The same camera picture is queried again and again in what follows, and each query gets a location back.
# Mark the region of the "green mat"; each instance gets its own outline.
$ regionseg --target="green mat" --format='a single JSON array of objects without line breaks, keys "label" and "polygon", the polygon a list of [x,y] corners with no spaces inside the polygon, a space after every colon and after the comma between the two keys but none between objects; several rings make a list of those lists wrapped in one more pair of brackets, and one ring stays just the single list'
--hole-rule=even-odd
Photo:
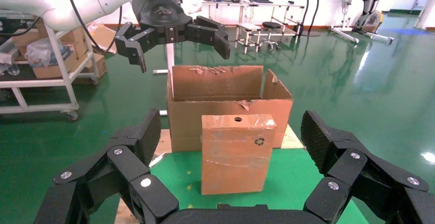
[{"label": "green mat", "polygon": [[[266,204],[270,209],[301,210],[323,177],[308,152],[275,149],[262,192],[201,195],[201,152],[170,153],[151,170],[180,201],[180,209],[215,209],[219,203],[232,206]],[[351,200],[338,223],[368,223]]]}]

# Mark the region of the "black cable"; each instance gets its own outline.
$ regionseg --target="black cable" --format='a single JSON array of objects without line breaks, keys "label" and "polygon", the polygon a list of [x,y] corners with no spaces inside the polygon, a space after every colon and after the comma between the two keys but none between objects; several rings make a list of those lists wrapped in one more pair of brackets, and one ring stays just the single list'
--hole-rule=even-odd
[{"label": "black cable", "polygon": [[83,30],[85,31],[85,33],[88,35],[88,37],[91,39],[91,41],[94,43],[95,47],[99,50],[99,51],[103,51],[98,44],[95,42],[94,38],[91,36],[91,34],[88,31],[88,28],[86,27],[85,23],[82,20],[82,17],[80,16],[80,14],[78,13],[77,7],[75,6],[74,0],[69,0],[71,2],[71,6],[72,9],[75,12],[75,15],[77,16],[78,21],[80,22],[80,24],[83,27]]},{"label": "black cable", "polygon": [[[122,5],[121,5],[121,7],[120,7],[120,19],[119,19],[119,21],[118,21],[118,28],[116,29],[116,32],[117,32],[117,33],[118,33],[118,31],[120,30],[120,28],[121,28],[121,20],[122,20]],[[109,47],[107,47],[106,53],[108,53],[109,50],[110,50],[110,48],[112,48],[113,43],[115,43],[115,38],[113,38],[113,40],[112,40],[112,42],[110,43]]]},{"label": "black cable", "polygon": [[315,7],[315,12],[314,12],[313,20],[311,21],[311,26],[308,29],[308,36],[310,36],[311,28],[312,28],[312,25],[314,24],[315,15],[317,14],[317,10],[318,9],[319,9],[319,0],[317,0],[317,5]]},{"label": "black cable", "polygon": [[41,19],[41,18],[40,17],[36,18],[33,21],[32,25],[30,25],[24,32],[21,32],[21,33],[0,33],[0,36],[11,36],[11,37],[14,37],[14,36],[20,36],[20,35],[26,34],[27,32],[30,31],[30,29],[32,29],[36,25],[36,23],[39,21],[39,19]]},{"label": "black cable", "polygon": [[307,6],[305,7],[305,14],[304,14],[304,17],[302,18],[302,26],[304,25],[305,17],[307,16],[308,6],[309,5],[310,5],[310,0],[307,0]]}]

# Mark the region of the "wooden board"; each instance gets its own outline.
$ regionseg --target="wooden board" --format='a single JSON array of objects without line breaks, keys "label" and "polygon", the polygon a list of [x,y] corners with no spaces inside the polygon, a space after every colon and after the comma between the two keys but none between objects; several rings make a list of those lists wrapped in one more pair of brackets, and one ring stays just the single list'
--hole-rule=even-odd
[{"label": "wooden board", "polygon": [[[303,147],[304,146],[302,145],[296,134],[293,132],[292,128],[287,124],[281,149],[300,149]],[[155,154],[161,155],[164,152],[172,152],[171,135],[169,133],[169,129],[162,129],[160,134],[160,141],[155,150]],[[120,204],[118,206],[118,211],[116,212],[114,224],[139,224],[139,222],[136,220],[136,218],[134,218],[134,215],[130,212],[122,199],[120,199]]]}]

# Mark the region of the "metal screw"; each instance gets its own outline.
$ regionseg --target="metal screw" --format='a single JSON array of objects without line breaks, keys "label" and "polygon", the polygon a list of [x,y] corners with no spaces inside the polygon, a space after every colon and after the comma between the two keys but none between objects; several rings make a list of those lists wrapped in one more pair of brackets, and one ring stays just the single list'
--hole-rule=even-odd
[{"label": "metal screw", "polygon": [[115,155],[119,155],[119,154],[122,153],[122,149],[116,149],[116,150],[113,151],[113,153],[114,153]]},{"label": "metal screw", "polygon": [[150,179],[144,179],[141,181],[141,186],[142,187],[148,187],[151,184],[151,180]]},{"label": "metal screw", "polygon": [[328,183],[329,188],[333,189],[333,190],[338,190],[340,188],[339,184],[331,181]]},{"label": "metal screw", "polygon": [[353,158],[355,158],[355,159],[360,159],[360,158],[361,158],[361,156],[360,156],[359,154],[354,153],[354,152],[352,152],[350,155],[351,155]]},{"label": "metal screw", "polygon": [[420,185],[420,181],[418,179],[408,177],[408,181],[409,181],[409,183],[411,183],[413,185]]},{"label": "metal screw", "polygon": [[71,175],[72,175],[72,172],[71,172],[71,171],[63,172],[63,173],[61,174],[61,179],[67,179],[67,178],[71,177]]}]

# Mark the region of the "stool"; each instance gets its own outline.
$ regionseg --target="stool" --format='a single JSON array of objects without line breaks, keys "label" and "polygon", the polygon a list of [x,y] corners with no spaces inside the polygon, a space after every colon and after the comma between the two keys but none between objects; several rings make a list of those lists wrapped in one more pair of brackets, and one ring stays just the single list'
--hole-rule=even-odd
[{"label": "stool", "polygon": [[272,30],[281,28],[281,24],[274,23],[274,22],[263,22],[263,27],[267,28],[269,30],[269,34],[266,38],[261,39],[261,43],[259,45],[259,48],[261,49],[261,45],[267,44],[267,47],[270,48],[269,51],[271,52],[273,50],[273,45],[276,45],[276,49],[279,50],[281,47],[278,46],[278,43],[276,41],[270,40],[270,37],[272,35]]},{"label": "stool", "polygon": [[[255,46],[255,52],[258,52],[261,27],[252,23],[239,23],[235,28],[235,47],[237,48],[237,44],[242,44],[245,47],[246,54],[246,52],[248,51],[248,47]],[[246,32],[246,38],[240,39],[240,34],[242,34],[242,31]],[[253,32],[257,32],[256,42],[250,40],[251,36],[254,35]]]}]

